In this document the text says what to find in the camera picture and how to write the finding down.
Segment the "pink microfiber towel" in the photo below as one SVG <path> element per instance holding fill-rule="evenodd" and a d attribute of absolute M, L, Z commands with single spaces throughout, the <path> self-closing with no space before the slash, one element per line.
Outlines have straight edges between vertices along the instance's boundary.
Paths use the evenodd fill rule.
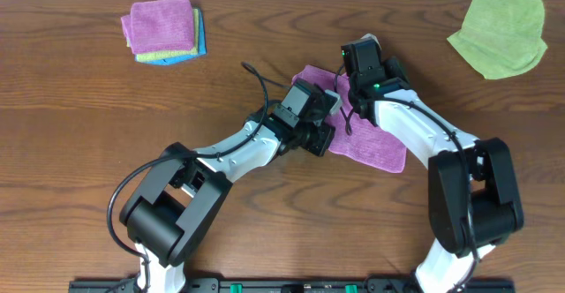
<path fill-rule="evenodd" d="M 189 0 L 161 0 L 132 5 L 122 17 L 124 35 L 133 54 L 194 47 L 194 23 Z"/>
<path fill-rule="evenodd" d="M 301 78 L 311 84 L 316 84 L 323 89 L 334 90 L 335 74 L 307 65 L 302 72 L 294 76 L 292 82 Z M 347 99 L 350 90 L 349 79 L 344 76 L 337 78 L 337 93 L 342 96 L 343 110 L 347 115 L 352 107 Z M 369 121 L 361 120 L 357 114 L 351 117 L 350 124 L 353 134 L 345 132 L 345 120 L 341 113 L 328 116 L 326 122 L 335 127 L 335 136 L 329 151 L 350 157 L 354 161 L 372 166 L 376 169 L 386 170 L 390 173 L 400 173 L 404 169 L 406 160 L 406 147 L 392 134 L 374 127 Z"/>

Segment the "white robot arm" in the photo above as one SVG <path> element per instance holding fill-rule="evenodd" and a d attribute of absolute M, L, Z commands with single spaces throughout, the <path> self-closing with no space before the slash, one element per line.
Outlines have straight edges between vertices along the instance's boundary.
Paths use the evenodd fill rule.
<path fill-rule="evenodd" d="M 151 167 L 120 213 L 128 237 L 143 254 L 138 286 L 147 293 L 179 292 L 185 286 L 184 261 L 205 236 L 232 184 L 291 149 L 324 155 L 335 131 L 324 118 L 341 102 L 338 94 L 299 79 L 269 116 L 263 107 L 229 138 L 193 151 L 180 143 L 169 146 L 158 159 L 166 161 Z M 164 190 L 168 184 L 193 197 L 187 207 Z"/>
<path fill-rule="evenodd" d="M 342 46 L 342 54 L 354 106 L 348 122 L 359 113 L 400 139 L 429 171 L 429 218 L 437 238 L 416 270 L 419 288 L 462 288 L 477 260 L 524 225 L 508 147 L 499 139 L 481 141 L 428 108 L 398 60 L 381 61 L 374 36 Z M 486 187 L 471 196 L 472 178 Z"/>

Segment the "wooden table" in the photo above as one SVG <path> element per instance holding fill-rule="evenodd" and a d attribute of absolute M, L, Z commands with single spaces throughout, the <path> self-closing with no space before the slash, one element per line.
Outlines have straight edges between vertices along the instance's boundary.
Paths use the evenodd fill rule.
<path fill-rule="evenodd" d="M 563 290 L 565 0 L 544 0 L 539 66 L 490 81 L 446 41 L 471 0 L 191 0 L 209 53 L 170 67 L 138 64 L 125 46 L 120 16 L 138 1 L 0 0 L 0 291 L 64 292 L 75 278 L 136 273 L 137 259 L 106 230 L 116 184 L 172 142 L 204 147 L 238 131 L 262 103 L 240 61 L 288 83 L 306 64 L 335 70 L 340 45 L 367 32 L 403 61 L 432 109 L 510 146 L 525 227 L 477 275 L 512 277 L 520 292 Z M 411 154 L 402 174 L 389 174 L 298 150 L 237 182 L 187 269 L 406 274 L 433 241 L 426 195 Z"/>

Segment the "green cloth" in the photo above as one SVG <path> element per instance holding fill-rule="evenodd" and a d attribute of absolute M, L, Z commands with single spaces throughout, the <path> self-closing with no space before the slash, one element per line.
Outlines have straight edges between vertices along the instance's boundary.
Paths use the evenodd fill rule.
<path fill-rule="evenodd" d="M 541 0 L 473 0 L 448 41 L 485 79 L 516 76 L 535 67 L 547 49 L 545 16 Z"/>

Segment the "black cable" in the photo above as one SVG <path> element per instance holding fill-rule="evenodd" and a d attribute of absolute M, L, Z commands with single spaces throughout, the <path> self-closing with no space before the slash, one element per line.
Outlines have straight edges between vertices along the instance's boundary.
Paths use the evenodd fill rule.
<path fill-rule="evenodd" d="M 365 289 L 367 291 L 367 293 L 369 292 L 369 281 L 371 281 L 371 279 L 376 279 L 379 278 L 379 276 L 377 274 L 369 274 L 364 280 L 363 280 L 363 287 L 361 287 L 361 289 Z"/>
<path fill-rule="evenodd" d="M 251 66 L 250 64 L 243 62 L 243 63 L 241 63 L 241 65 L 248 72 L 250 72 L 252 75 L 257 77 L 257 79 L 259 80 L 261 87 L 263 89 L 263 94 L 264 94 L 264 98 L 265 98 L 264 107 L 269 107 L 268 92 L 267 92 L 267 87 L 265 86 L 265 82 L 264 82 L 265 78 L 263 76 L 261 76 L 257 72 L 257 70 L 253 66 Z M 171 155 L 159 157 L 159 158 L 154 159 L 150 162 L 147 162 L 147 163 L 141 165 L 140 167 L 138 167 L 137 169 L 135 169 L 130 175 L 128 175 L 126 178 L 124 178 L 124 180 L 117 186 L 116 190 L 112 194 L 112 197 L 110 197 L 110 199 L 109 199 L 108 210 L 106 212 L 106 224 L 108 226 L 108 231 L 109 231 L 110 236 L 112 237 L 114 242 L 120 248 L 124 249 L 126 252 L 128 252 L 128 253 L 136 256 L 136 257 L 143 259 L 143 264 L 144 264 L 144 268 L 145 268 L 145 275 L 146 275 L 146 280 L 145 280 L 146 285 L 145 285 L 145 288 L 142 290 L 143 292 L 147 292 L 147 290 L 149 289 L 149 283 L 150 283 L 150 281 L 149 281 L 149 257 L 145 253 L 138 252 L 137 250 L 130 248 L 127 244 L 125 244 L 117 236 L 116 231 L 114 230 L 114 224 L 112 222 L 112 212 L 114 210 L 114 204 L 116 202 L 116 198 L 119 195 L 119 193 L 124 189 L 124 187 L 133 178 L 135 178 L 137 175 L 139 175 L 144 170 L 146 170 L 150 167 L 153 167 L 157 164 L 161 164 L 163 162 L 167 162 L 167 161 L 171 161 L 171 160 L 188 159 L 188 158 L 219 159 L 220 157 L 223 157 L 227 154 L 233 153 L 234 151 L 238 150 L 240 147 L 247 144 L 247 142 L 252 140 L 255 137 L 255 135 L 257 135 L 257 133 L 259 132 L 259 129 L 265 123 L 265 120 L 267 119 L 267 110 L 268 109 L 263 109 L 263 111 L 262 111 L 263 113 L 261 114 L 261 119 L 257 123 L 257 127 L 255 128 L 255 130 L 253 130 L 253 132 L 247 138 L 243 139 L 241 142 L 239 142 L 235 146 L 228 148 L 227 150 L 225 150 L 223 152 L 216 153 L 216 154 L 200 154 L 200 153 L 196 153 L 196 152 L 191 151 L 191 152 L 186 152 L 186 153 L 171 154 Z"/>
<path fill-rule="evenodd" d="M 362 105 L 367 104 L 371 101 L 391 101 L 391 102 L 403 104 L 403 105 L 409 107 L 410 109 L 415 109 L 416 111 L 422 113 L 424 116 L 426 116 L 430 120 L 432 120 L 432 122 L 434 122 L 438 126 L 440 126 L 440 128 L 447 135 L 449 135 L 450 139 L 456 145 L 457 152 L 459 153 L 459 157 L 461 158 L 461 164 L 462 164 L 462 168 L 463 168 L 463 181 L 464 181 L 464 183 L 467 187 L 467 191 L 468 191 L 468 193 L 467 193 L 467 230 L 466 231 L 467 231 L 468 236 L 469 236 L 471 253 L 473 255 L 473 263 L 471 265 L 469 272 L 459 283 L 455 284 L 454 288 L 451 290 L 451 292 L 457 292 L 459 289 L 461 289 L 463 287 L 463 285 L 465 285 L 472 278 L 473 272 L 475 271 L 477 264 L 480 262 L 480 257 L 478 255 L 477 243 L 476 243 L 476 239 L 475 239 L 475 229 L 473 227 L 473 219 L 472 219 L 471 181 L 468 177 L 469 169 L 468 169 L 467 158 L 465 157 L 465 152 L 463 150 L 463 147 L 461 146 L 461 143 L 459 142 L 459 139 L 457 138 L 456 134 L 453 131 L 451 131 L 450 129 L 448 129 L 448 127 L 442 121 L 438 120 L 434 115 L 432 115 L 428 111 L 420 108 L 419 106 L 414 104 L 414 102 L 408 102 L 408 101 L 404 101 L 404 100 L 400 100 L 400 99 L 396 99 L 396 98 L 381 97 L 381 98 L 378 98 L 378 99 L 361 100 L 355 107 L 353 107 L 353 109 L 351 109 L 349 115 L 347 116 L 346 124 L 349 123 L 351 116 L 353 115 L 353 113 L 355 113 L 355 109 L 358 109 Z"/>
<path fill-rule="evenodd" d="M 136 281 L 139 278 L 139 275 L 131 278 L 131 279 L 123 279 L 122 281 L 118 282 L 116 285 L 110 287 L 109 289 L 105 290 L 104 293 L 117 293 L 117 289 L 119 289 L 122 285 L 125 285 L 127 282 Z"/>
<path fill-rule="evenodd" d="M 344 67 L 345 67 L 345 64 L 342 64 L 342 66 L 339 67 L 339 69 L 335 73 L 334 92 L 336 94 L 337 94 L 337 78 L 342 74 L 342 70 L 343 70 Z M 345 133 L 347 133 L 347 135 L 353 134 L 353 130 L 351 129 L 351 124 L 349 122 L 347 122 L 347 116 L 345 115 L 345 110 L 343 110 L 343 105 L 341 107 L 339 107 L 339 110 L 342 112 L 343 119 L 345 120 Z"/>
<path fill-rule="evenodd" d="M 248 69 L 245 65 L 244 65 L 244 68 L 245 68 L 248 72 L 250 72 L 250 73 L 252 73 L 252 74 L 255 74 L 254 71 L 257 72 L 257 71 L 255 70 L 255 68 L 253 68 L 253 66 L 251 66 L 250 64 L 248 64 L 248 65 L 249 65 L 249 67 L 252 68 L 252 70 Z M 265 77 L 263 77 L 263 76 L 261 76 L 261 77 L 263 78 L 263 81 L 266 81 L 266 82 L 270 83 L 271 85 L 281 87 L 282 89 L 290 90 L 290 86 L 286 86 L 286 85 L 280 84 L 280 83 L 278 83 L 278 82 L 276 82 L 276 81 L 273 81 L 273 80 L 271 80 L 271 79 L 265 78 Z"/>

